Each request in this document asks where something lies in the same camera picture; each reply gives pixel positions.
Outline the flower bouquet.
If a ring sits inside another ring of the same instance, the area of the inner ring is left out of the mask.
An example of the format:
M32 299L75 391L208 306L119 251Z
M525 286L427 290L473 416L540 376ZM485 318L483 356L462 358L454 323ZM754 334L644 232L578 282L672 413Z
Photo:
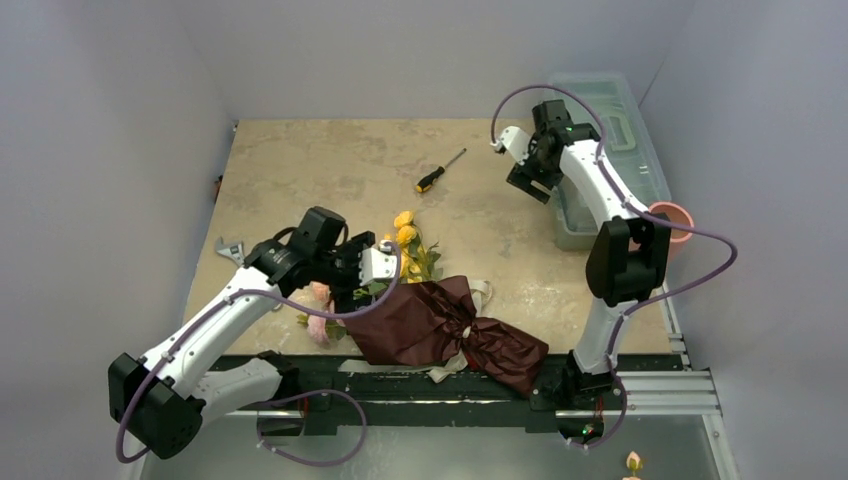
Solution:
M312 283L323 314L298 317L312 340L328 346L338 336L351 338L363 360L374 365L443 364L462 350L467 368L530 396L548 344L485 316L484 309L478 313L467 277L439 277L438 246L425 244L413 212L400 212L393 225L392 238L402 252L399 285L376 310L348 321L329 318L334 311L329 288Z

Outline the cream ribbon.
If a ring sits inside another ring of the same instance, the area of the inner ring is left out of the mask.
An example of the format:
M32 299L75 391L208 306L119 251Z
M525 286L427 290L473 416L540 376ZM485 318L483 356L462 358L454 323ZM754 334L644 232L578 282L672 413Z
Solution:
M481 313L492 297L492 287L487 280L469 280L469 289L475 308ZM339 367L338 372L347 374L377 374L377 373L424 373L434 383L438 384L451 375L457 374L469 366L464 352L460 350L443 364L434 364L421 367L401 365L374 365L365 360L345 360Z

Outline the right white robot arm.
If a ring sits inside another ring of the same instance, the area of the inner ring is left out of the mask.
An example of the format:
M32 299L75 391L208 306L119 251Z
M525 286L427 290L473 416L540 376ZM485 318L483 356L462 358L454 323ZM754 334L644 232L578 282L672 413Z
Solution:
M542 102L532 116L533 133L510 126L493 134L491 145L515 162L508 183L542 203L568 179L598 229L585 267L593 303L559 387L569 404L584 407L613 387L619 337L634 310L664 281L671 230L652 222L647 207L622 183L598 127L574 122L561 100Z

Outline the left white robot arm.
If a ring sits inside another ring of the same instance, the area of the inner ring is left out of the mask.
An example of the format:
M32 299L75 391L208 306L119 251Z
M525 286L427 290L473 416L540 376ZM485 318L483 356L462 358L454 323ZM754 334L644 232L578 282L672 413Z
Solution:
M351 320L376 301L356 296L372 283L396 286L400 249L371 231L351 236L346 220L311 207L300 223L256 244L225 284L194 317L142 355L119 355L108 368L109 413L118 424L115 454L130 464L147 453L161 459L183 451L213 421L256 405L304 408L312 397L333 395L302 387L299 369L265 351L229 370L219 358L246 330L280 305L307 315L318 310L291 295L312 283L328 286L329 317Z

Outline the pink cylindrical vase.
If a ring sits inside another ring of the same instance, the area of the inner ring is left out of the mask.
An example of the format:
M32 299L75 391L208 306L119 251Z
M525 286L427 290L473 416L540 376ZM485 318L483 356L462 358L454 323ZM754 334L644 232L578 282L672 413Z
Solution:
M694 219L691 214L685 208L673 202L655 202L649 207L649 213L653 216L665 215L667 220L674 225L682 225L688 228L694 226ZM688 230L672 228L668 259L672 261L692 237L693 234Z

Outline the clear plastic storage box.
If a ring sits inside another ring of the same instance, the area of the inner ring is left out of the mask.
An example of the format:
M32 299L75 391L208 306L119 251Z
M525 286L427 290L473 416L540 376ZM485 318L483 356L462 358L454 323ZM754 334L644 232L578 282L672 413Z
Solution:
M607 131L608 164L621 183L646 206L668 202L671 194L637 100L621 73L554 73L548 83L574 93L599 115ZM565 178L549 203L554 244L563 251L592 247L597 227L577 187Z

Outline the yellow black screwdriver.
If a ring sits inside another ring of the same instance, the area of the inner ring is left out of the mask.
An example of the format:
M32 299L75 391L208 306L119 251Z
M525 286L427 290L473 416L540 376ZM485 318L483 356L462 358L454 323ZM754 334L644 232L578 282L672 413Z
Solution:
M429 191L438 179L444 175L445 171L455 163L459 158L461 158L467 152L466 148L462 148L456 155L454 155L446 164L438 166L432 172L423 176L415 185L415 191L417 193L425 193Z

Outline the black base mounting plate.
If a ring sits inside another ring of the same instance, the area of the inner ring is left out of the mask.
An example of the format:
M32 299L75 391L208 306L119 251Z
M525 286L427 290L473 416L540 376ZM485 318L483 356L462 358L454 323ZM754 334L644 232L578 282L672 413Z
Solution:
M294 420L307 435L333 435L341 426L520 428L527 433L561 433L593 439L620 412L619 392L572 399L566 394L563 354L549 356L529 397L477 371L464 370L441 383L423 372L354 373L344 357L297 355L299 374L285 395L312 397L282 406L263 403L239 408L261 419Z

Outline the small pink flower bud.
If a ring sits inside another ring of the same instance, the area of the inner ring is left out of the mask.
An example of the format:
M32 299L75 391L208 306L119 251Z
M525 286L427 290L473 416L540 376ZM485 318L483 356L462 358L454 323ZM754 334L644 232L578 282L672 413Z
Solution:
M644 467L641 456L637 452L631 451L626 457L625 464L629 475L623 477L622 480L641 480L639 474Z

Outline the aluminium rail frame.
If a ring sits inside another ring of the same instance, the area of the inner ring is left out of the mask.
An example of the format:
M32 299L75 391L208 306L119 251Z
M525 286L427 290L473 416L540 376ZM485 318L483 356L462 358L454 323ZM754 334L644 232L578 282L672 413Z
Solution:
M694 438L672 439L673 447L682 448L684 456L693 455L696 461L712 469L717 479L736 479L739 476L722 418L720 401L711 373L692 369L685 351L683 336L677 330L676 313L667 301L662 303L663 314L673 350L669 354L626 354L619 359L617 379L612 391L619 392L622 405L612 425L593 439L567 438L555 433L575 451L588 453L603 434L620 437L628 421L644 417L662 417L684 425L695 422ZM230 412L232 418L253 418L264 424L282 420L261 419L254 414Z

